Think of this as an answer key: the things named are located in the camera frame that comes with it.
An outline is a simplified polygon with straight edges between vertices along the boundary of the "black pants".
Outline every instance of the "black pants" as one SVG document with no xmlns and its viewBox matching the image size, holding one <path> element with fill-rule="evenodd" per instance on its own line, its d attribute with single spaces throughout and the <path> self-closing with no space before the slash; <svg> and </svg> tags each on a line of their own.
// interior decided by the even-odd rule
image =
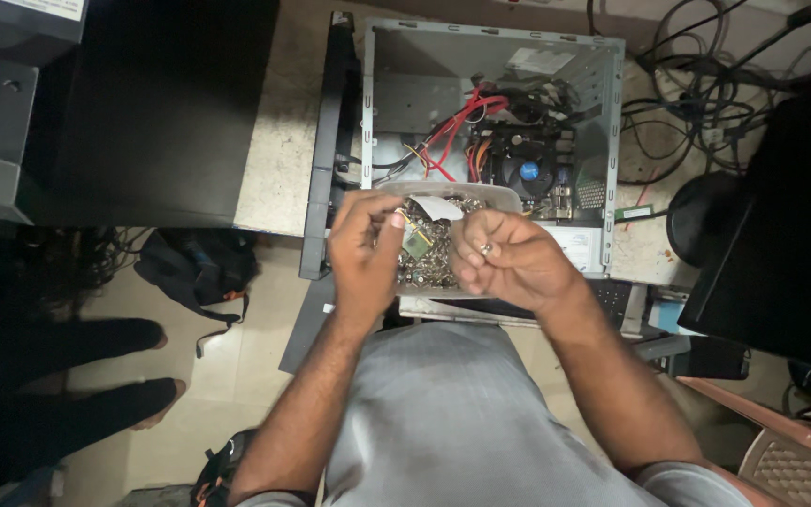
<svg viewBox="0 0 811 507">
<path fill-rule="evenodd" d="M 161 336 L 161 326 L 141 318 L 0 328 L 0 484 L 55 465 L 155 415 L 176 396 L 168 378 L 75 400 L 16 389 L 72 366 L 152 348 Z"/>
</svg>

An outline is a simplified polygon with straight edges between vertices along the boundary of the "computer monitor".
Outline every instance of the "computer monitor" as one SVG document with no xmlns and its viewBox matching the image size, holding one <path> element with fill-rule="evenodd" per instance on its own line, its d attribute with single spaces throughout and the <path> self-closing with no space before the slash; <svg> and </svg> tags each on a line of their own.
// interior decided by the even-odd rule
<svg viewBox="0 0 811 507">
<path fill-rule="evenodd" d="M 678 322 L 811 364 L 811 81 L 780 104 Z"/>
</svg>

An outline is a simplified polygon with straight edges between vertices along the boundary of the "small electronic component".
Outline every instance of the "small electronic component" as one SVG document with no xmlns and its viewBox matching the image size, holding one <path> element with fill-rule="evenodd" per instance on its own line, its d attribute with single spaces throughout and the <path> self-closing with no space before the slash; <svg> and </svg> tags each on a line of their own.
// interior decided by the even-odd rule
<svg viewBox="0 0 811 507">
<path fill-rule="evenodd" d="M 487 207 L 481 200 L 448 196 L 463 213 Z M 446 289 L 459 283 L 450 268 L 450 220 L 431 217 L 413 200 L 405 200 L 397 212 L 405 216 L 406 236 L 399 255 L 399 283 L 423 289 Z"/>
<path fill-rule="evenodd" d="M 397 213 L 400 213 L 405 218 L 406 224 L 405 234 L 403 235 L 403 250 L 412 258 L 421 259 L 434 246 L 434 242 L 427 239 L 427 236 L 421 232 L 421 228 L 415 225 L 401 209 L 398 209 Z"/>
</svg>

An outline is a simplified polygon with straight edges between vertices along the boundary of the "black backpack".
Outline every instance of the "black backpack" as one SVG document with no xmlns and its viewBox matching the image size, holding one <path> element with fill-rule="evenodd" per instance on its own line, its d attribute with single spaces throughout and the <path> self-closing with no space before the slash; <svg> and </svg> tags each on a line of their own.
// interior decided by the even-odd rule
<svg viewBox="0 0 811 507">
<path fill-rule="evenodd" d="M 196 357 L 204 354 L 202 340 L 226 333 L 246 317 L 246 287 L 259 272 L 255 239 L 255 233 L 236 229 L 156 229 L 143 244 L 133 265 L 143 280 L 199 315 L 227 324 L 196 341 Z M 242 315 L 202 308 L 240 297 Z"/>
<path fill-rule="evenodd" d="M 227 444 L 217 454 L 206 451 L 208 463 L 199 474 L 196 485 L 189 492 L 191 507 L 227 507 L 231 480 L 240 466 L 240 459 L 246 446 L 252 441 L 257 429 L 243 430 L 227 440 Z"/>
</svg>

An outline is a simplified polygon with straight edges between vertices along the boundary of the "desk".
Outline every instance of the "desk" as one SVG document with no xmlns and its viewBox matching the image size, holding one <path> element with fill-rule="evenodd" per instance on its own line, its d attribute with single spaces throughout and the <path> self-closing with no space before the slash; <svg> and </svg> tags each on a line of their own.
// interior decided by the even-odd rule
<svg viewBox="0 0 811 507">
<path fill-rule="evenodd" d="M 281 0 L 259 118 L 252 134 L 234 219 L 238 227 L 287 236 L 303 235 L 327 27 L 334 10 L 355 15 L 356 51 L 360 55 L 366 17 L 415 19 L 394 11 L 335 0 Z M 684 78 L 683 73 L 674 74 Z M 653 96 L 650 80 L 637 64 L 625 65 L 624 80 L 625 101 Z M 670 87 L 674 85 L 667 77 L 662 77 L 660 82 L 664 83 L 663 93 L 670 96 Z M 741 86 L 739 98 L 756 108 L 765 103 L 765 94 L 752 86 Z M 677 120 L 664 111 L 649 115 L 638 119 L 661 119 L 677 124 Z M 654 154 L 669 152 L 681 139 L 680 134 L 658 124 L 641 127 L 641 134 L 644 144 Z M 755 131 L 741 144 L 742 161 L 749 160 L 760 136 L 761 131 Z M 619 178 L 650 178 L 656 166 L 657 162 L 641 154 L 633 133 L 624 132 L 619 151 Z M 652 204 L 657 211 L 666 208 L 681 185 L 702 174 L 704 168 L 704 155 L 692 150 L 674 174 L 649 187 L 643 204 Z M 642 191 L 642 187 L 620 185 L 615 207 L 634 206 Z M 661 217 L 637 222 L 631 227 L 616 226 L 612 276 L 631 282 L 692 287 L 696 269 L 672 252 L 665 234 L 665 218 Z"/>
</svg>

